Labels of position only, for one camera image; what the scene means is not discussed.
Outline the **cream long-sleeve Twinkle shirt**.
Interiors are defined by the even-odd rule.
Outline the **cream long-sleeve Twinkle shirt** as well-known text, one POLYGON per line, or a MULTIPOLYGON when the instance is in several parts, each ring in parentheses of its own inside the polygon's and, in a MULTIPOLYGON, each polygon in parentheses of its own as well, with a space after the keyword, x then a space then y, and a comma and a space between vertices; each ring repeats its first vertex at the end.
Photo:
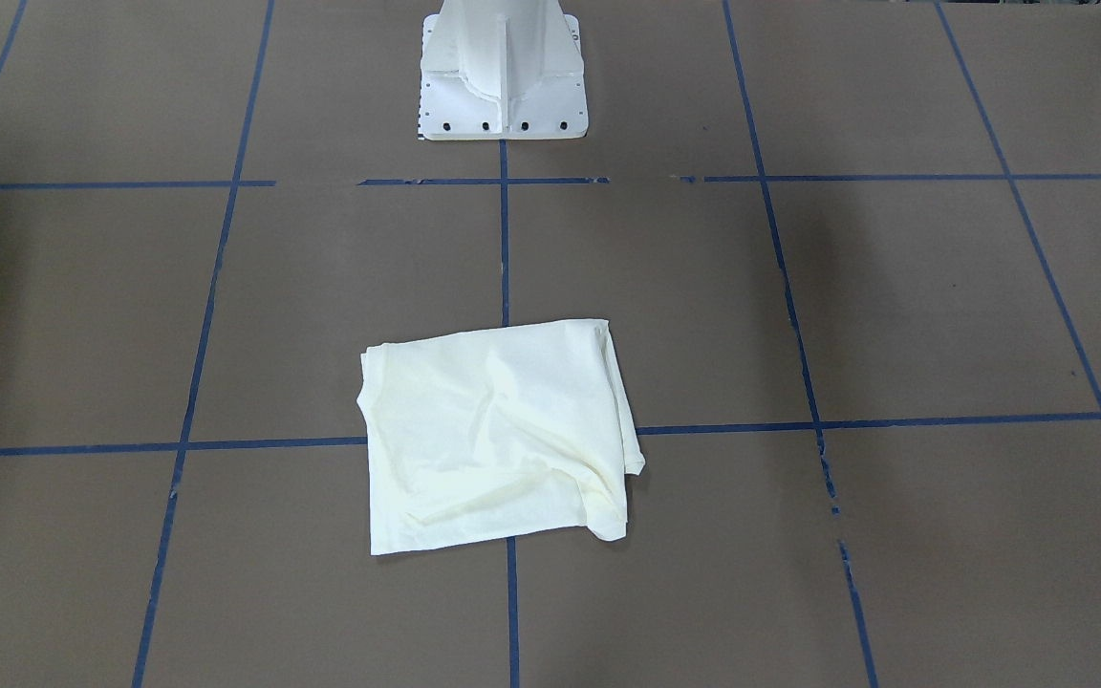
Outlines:
POLYGON ((646 461, 607 319, 377 345, 361 374, 373 556, 626 536, 646 461))

